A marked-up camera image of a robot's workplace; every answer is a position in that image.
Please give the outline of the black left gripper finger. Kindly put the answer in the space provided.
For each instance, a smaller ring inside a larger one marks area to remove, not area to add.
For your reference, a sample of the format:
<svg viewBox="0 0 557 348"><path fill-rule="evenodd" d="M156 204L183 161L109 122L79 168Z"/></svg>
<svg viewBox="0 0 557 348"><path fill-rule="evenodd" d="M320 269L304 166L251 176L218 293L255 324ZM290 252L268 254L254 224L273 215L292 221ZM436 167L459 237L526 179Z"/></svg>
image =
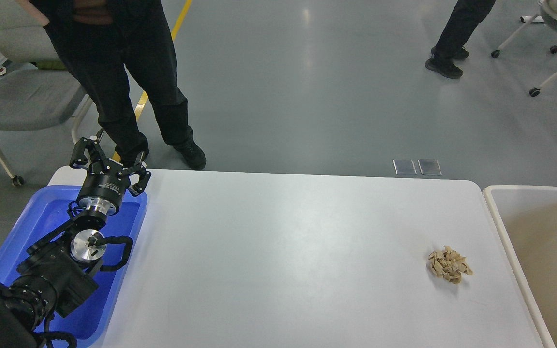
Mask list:
<svg viewBox="0 0 557 348"><path fill-rule="evenodd" d="M121 170L117 170L117 178L124 183L124 187L134 197L145 191L152 173L147 170L145 160L148 151L141 151L134 156L121 157Z"/></svg>
<svg viewBox="0 0 557 348"><path fill-rule="evenodd" d="M112 174L111 159L102 150L100 141L99 137L81 137L74 145L69 167L86 170L88 175Z"/></svg>

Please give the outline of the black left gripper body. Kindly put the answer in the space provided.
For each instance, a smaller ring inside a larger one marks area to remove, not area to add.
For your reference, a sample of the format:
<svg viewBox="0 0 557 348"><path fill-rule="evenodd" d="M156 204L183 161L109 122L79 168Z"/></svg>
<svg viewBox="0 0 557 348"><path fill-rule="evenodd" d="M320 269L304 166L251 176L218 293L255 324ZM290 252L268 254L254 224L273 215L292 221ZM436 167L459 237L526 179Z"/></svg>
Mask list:
<svg viewBox="0 0 557 348"><path fill-rule="evenodd" d="M106 216L119 212L125 192L130 187L128 176L118 176L119 170L106 172L89 168L76 199L78 207L97 211Z"/></svg>

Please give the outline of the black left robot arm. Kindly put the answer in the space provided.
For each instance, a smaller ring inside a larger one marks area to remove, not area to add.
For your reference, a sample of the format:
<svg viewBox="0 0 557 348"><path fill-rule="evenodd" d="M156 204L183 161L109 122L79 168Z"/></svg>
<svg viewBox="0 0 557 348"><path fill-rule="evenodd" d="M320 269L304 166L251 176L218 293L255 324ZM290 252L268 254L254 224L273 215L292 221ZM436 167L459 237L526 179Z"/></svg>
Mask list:
<svg viewBox="0 0 557 348"><path fill-rule="evenodd" d="M75 144L70 167L86 170L85 181L69 207L70 218L27 249L11 285L0 283L0 348L52 348L64 341L78 346L73 334L53 331L50 323L77 310L98 288L98 272L126 266L130 236L104 236L107 218L119 212L125 192L139 196L152 176L142 150L134 161L107 157L99 136Z"/></svg>

